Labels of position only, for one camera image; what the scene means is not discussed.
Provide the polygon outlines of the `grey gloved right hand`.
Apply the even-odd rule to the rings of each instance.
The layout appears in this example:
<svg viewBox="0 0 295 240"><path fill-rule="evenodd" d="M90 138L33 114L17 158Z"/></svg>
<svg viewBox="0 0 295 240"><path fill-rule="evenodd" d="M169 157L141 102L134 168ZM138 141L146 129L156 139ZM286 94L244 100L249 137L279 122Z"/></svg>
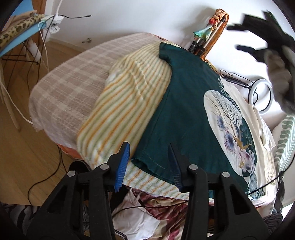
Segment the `grey gloved right hand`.
<svg viewBox="0 0 295 240"><path fill-rule="evenodd" d="M270 82L273 86L275 101L286 114L294 115L294 100L287 99L287 92L294 87L294 74L287 69L280 55L267 49L264 54L265 64Z"/></svg>

